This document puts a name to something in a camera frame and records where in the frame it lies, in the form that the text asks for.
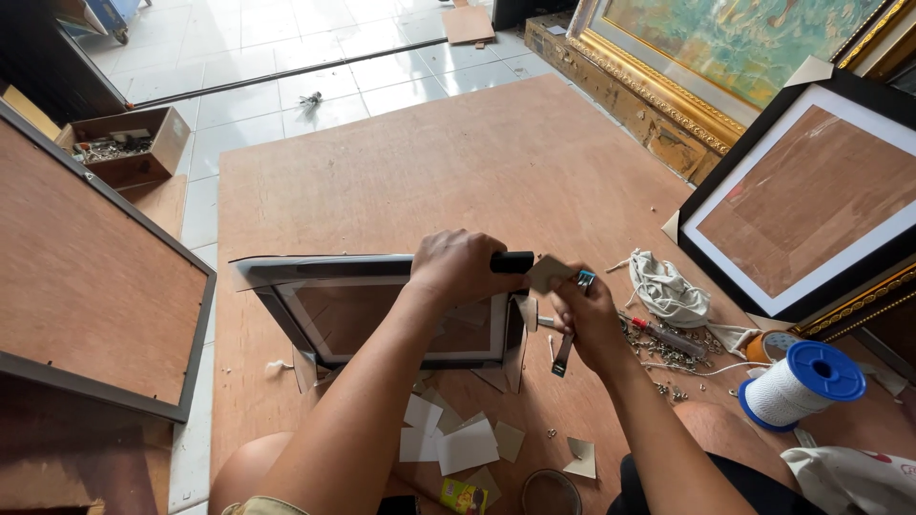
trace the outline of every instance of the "leg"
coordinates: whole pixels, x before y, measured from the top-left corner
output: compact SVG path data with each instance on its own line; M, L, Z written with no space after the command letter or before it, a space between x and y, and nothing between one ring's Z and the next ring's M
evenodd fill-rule
M728 408L709 402L688 401L674 407L687 431L707 453L749 466L800 492L795 475L754 428Z
M210 488L209 515L221 515L236 502L247 501L255 485L277 461L292 433L273 433L238 448L220 469Z

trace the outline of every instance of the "green painting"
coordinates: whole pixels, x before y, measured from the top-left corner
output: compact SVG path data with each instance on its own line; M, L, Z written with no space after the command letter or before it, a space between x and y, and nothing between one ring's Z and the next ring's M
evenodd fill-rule
M605 18L765 107L805 58L829 60L880 0L611 0Z

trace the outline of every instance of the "box of hardware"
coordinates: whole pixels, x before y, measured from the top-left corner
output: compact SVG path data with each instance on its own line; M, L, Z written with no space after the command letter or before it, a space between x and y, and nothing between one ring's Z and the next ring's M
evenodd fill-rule
M191 130L174 107L66 125L54 140L112 188L175 175Z

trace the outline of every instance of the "black shorts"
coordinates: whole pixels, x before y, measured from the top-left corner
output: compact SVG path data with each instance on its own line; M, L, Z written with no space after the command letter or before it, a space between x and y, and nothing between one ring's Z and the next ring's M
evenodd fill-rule
M757 513L826 515L808 499L776 479L720 455L707 454ZM642 491L642 483L639 482L639 473L636 471L636 462L633 461L632 455L624 456L620 462L620 495L607 509L607 515L649 515L646 494Z

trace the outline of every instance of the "person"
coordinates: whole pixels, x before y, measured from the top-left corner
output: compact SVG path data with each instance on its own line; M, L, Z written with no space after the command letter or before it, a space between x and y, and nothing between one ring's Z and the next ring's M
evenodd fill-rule
M490 271L490 257L506 250L464 230L424 237L387 317L299 429L245 444L226 461L211 490L211 515L376 513L438 321L450 307L529 285L525 275ZM604 383L631 451L609 514L822 513L731 411L692 401L671 408L625 341L600 279L586 295L571 280L553 278L551 287L555 327L575 332L575 349Z

